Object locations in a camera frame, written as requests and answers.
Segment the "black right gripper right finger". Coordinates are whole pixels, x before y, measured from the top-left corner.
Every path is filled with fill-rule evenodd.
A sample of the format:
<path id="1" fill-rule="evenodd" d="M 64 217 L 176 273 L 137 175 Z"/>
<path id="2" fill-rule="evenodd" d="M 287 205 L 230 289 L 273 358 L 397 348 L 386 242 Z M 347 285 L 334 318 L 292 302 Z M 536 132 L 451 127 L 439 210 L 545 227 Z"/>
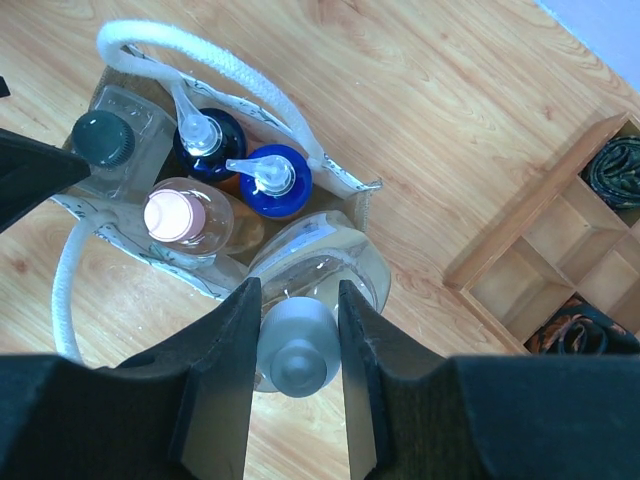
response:
<path id="1" fill-rule="evenodd" d="M 339 287 L 354 479 L 635 479 L 639 363 L 625 356 L 444 358 Z"/>

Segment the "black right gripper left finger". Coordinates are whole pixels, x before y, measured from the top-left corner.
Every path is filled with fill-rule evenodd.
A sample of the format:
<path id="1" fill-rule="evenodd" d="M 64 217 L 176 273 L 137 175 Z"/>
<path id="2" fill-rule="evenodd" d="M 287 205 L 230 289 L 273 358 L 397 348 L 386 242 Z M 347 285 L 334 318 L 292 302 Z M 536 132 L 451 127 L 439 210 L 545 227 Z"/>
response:
<path id="1" fill-rule="evenodd" d="M 5 479 L 239 479 L 261 286 L 114 368 L 54 354 L 1 359 Z"/>

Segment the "black white striped cloth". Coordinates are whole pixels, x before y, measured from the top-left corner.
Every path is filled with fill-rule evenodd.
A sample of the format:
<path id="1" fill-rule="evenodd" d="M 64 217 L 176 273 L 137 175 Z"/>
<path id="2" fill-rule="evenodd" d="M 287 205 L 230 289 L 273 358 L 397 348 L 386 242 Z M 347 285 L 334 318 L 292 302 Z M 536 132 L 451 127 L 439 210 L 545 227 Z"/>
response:
<path id="1" fill-rule="evenodd" d="M 11 91 L 6 83 L 6 80 L 0 76 L 0 98 L 6 98 L 11 95 Z"/>

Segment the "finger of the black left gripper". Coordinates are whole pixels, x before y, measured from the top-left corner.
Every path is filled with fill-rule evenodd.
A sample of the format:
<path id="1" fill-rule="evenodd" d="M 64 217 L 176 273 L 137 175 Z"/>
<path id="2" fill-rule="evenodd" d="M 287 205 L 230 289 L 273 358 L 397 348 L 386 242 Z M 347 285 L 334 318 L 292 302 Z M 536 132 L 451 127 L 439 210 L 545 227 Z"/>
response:
<path id="1" fill-rule="evenodd" d="M 80 156 L 1 129 L 1 232 L 89 176 Z"/>

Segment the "clear bottle white cap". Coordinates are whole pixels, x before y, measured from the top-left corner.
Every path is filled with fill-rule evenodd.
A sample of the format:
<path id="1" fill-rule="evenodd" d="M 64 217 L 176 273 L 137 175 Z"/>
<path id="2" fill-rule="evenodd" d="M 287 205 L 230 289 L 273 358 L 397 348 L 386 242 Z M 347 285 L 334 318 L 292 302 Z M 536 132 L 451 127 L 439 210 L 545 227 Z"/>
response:
<path id="1" fill-rule="evenodd" d="M 286 226 L 257 253 L 249 274 L 262 287 L 254 389 L 292 398 L 313 395 L 340 368 L 340 282 L 352 282 L 376 311 L 391 287 L 379 250 L 337 210 Z"/>

